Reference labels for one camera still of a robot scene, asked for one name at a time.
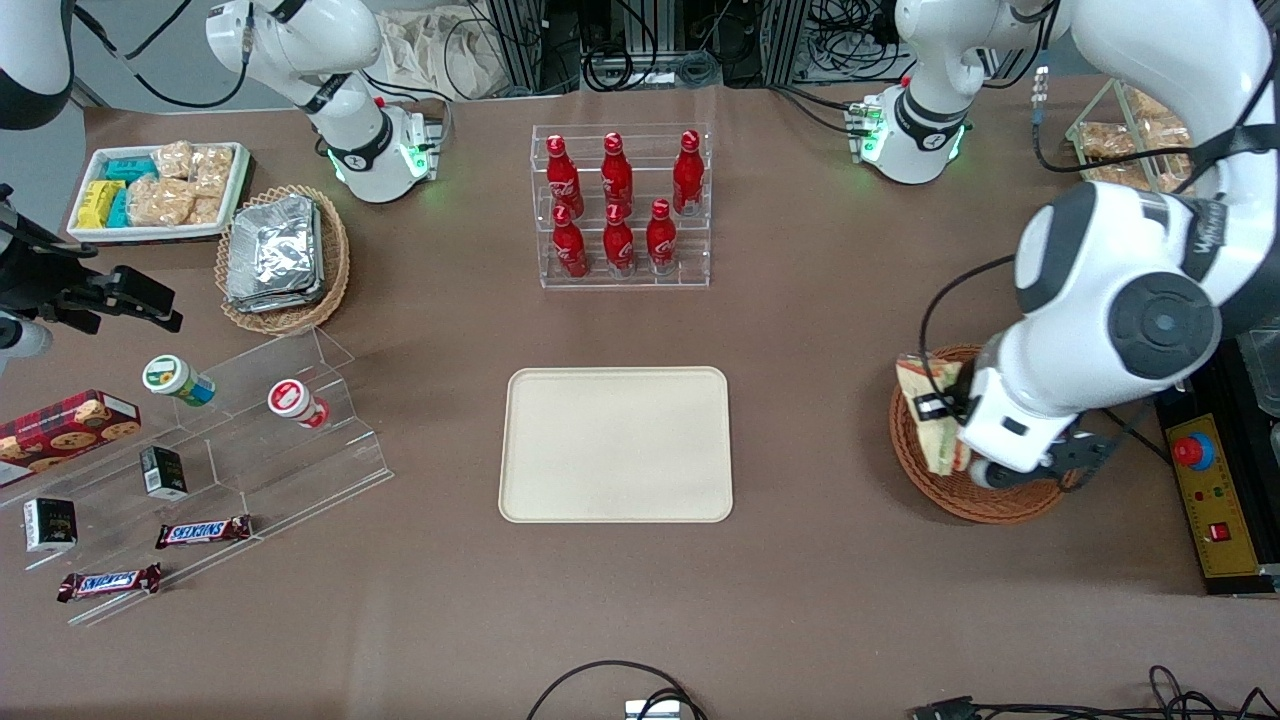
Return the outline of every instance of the red cookie box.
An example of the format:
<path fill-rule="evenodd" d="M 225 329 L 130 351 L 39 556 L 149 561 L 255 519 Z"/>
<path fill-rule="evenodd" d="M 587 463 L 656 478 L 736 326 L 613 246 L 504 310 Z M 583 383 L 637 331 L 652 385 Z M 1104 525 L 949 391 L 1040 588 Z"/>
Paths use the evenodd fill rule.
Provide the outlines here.
<path fill-rule="evenodd" d="M 138 407 L 86 389 L 0 425 L 0 487 L 42 473 L 142 428 Z"/>

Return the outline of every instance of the acrylic bottle rack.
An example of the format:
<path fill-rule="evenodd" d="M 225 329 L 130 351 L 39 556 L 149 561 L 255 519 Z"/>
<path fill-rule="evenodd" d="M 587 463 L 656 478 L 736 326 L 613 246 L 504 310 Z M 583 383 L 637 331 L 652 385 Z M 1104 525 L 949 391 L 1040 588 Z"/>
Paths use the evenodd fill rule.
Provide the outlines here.
<path fill-rule="evenodd" d="M 658 197 L 671 200 L 672 172 L 680 156 L 680 136 L 687 131 L 701 136 L 700 151 L 703 174 L 703 206 L 694 217 L 672 213 L 676 222 L 676 270 L 668 275 L 653 272 L 645 249 L 645 227 L 649 209 Z M 617 132 L 622 136 L 623 151 L 631 161 L 635 196 L 627 225 L 635 234 L 636 270 L 630 278 L 616 279 L 609 274 L 604 256 L 604 188 L 600 164 L 604 161 L 604 136 Z M 552 199 L 547 183 L 547 137 L 564 138 L 568 156 L 577 165 L 579 182 L 586 210 L 576 220 L 586 242 L 591 270 L 582 278 L 572 278 L 556 258 L 552 242 Z M 617 126 L 534 126 L 530 146 L 530 167 L 534 196 L 534 232 L 538 236 L 538 272 L 543 287 L 556 290 L 617 290 L 653 287 L 707 287 L 712 279 L 712 135 L 707 123 L 653 123 Z"/>
<path fill-rule="evenodd" d="M 338 369 L 352 361 L 319 329 L 280 337 L 205 370 L 218 384 L 202 407 L 175 401 L 177 425 L 122 447 L 101 448 L 65 471 L 20 480 L 29 486 L 0 502 L 0 527 L 20 527 L 22 506 L 32 497 L 76 503 L 79 539 L 69 551 L 27 553 L 27 570 L 47 584 L 52 602 L 68 573 L 137 570 L 159 562 L 159 594 L 142 591 L 70 603 L 68 621 L 93 624 L 252 550 L 268 538 L 392 478 L 374 430 L 356 416 L 347 382 Z M 329 418 L 307 429 L 273 414 L 266 393 L 280 379 L 297 378 L 329 404 Z M 138 454 L 156 445 L 178 452 L 187 497 L 165 501 L 143 488 Z M 156 550 L 161 524 L 252 516 L 253 534 L 234 543 Z"/>

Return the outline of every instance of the snickers bar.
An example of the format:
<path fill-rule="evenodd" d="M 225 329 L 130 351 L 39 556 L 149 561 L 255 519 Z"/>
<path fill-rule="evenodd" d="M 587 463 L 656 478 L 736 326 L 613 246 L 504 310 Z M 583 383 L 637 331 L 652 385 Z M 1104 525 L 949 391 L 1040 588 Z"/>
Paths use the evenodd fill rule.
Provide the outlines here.
<path fill-rule="evenodd" d="M 99 594 L 111 594 L 116 592 L 147 591 L 155 593 L 160 589 L 160 564 L 156 562 L 142 570 L 129 570 L 128 573 L 106 573 L 102 575 L 81 575 L 72 573 L 58 588 L 58 602 L 70 600 L 84 600 Z"/>
<path fill-rule="evenodd" d="M 247 538 L 252 532 L 248 515 L 209 523 L 160 525 L 160 538 L 156 539 L 156 550 L 163 550 L 170 544 L 238 541 Z"/>

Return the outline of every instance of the wicker basket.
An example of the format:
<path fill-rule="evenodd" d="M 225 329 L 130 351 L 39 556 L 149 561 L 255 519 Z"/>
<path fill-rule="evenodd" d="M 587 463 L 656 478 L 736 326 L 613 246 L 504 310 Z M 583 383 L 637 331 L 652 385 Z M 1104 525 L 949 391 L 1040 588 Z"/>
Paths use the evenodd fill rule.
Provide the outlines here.
<path fill-rule="evenodd" d="M 980 350 L 982 347 L 977 345 L 952 345 L 936 350 L 931 356 L 964 363 L 977 357 Z M 993 525 L 1025 523 L 1048 512 L 1062 500 L 1062 491 L 1052 480 L 1039 480 L 1009 489 L 987 489 L 975 484 L 965 471 L 951 473 L 947 477 L 931 473 L 920 452 L 915 420 L 911 418 L 906 397 L 896 387 L 890 401 L 888 432 L 897 461 L 915 487 L 943 510 L 965 520 Z M 1075 473 L 1069 474 L 1068 482 L 1075 477 Z"/>
<path fill-rule="evenodd" d="M 342 218 L 338 217 L 333 202 L 323 192 L 293 184 L 273 187 L 248 199 L 244 206 L 275 202 L 294 192 L 306 195 L 320 206 L 320 242 L 324 246 L 324 277 L 329 290 L 320 299 L 320 302 L 314 305 L 268 313 L 241 313 L 224 300 L 223 314 L 247 331 L 282 336 L 306 325 L 319 325 L 333 315 L 342 302 L 342 296 L 347 293 L 347 279 L 351 275 L 351 246 L 347 243 L 347 228 L 343 227 Z M 218 240 L 218 264 L 214 266 L 214 282 L 218 283 L 218 290 L 223 291 L 224 296 L 227 295 L 227 255 L 230 234 L 230 225 L 223 228 L 223 236 Z"/>

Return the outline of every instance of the emergency stop button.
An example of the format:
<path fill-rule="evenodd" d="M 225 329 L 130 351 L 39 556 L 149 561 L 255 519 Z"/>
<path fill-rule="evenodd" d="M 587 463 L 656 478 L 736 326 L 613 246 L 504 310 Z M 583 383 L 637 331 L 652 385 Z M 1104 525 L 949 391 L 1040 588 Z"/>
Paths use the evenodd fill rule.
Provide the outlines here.
<path fill-rule="evenodd" d="M 1208 470 L 1213 465 L 1213 441 L 1204 433 L 1192 433 L 1174 441 L 1174 460 L 1196 471 Z"/>

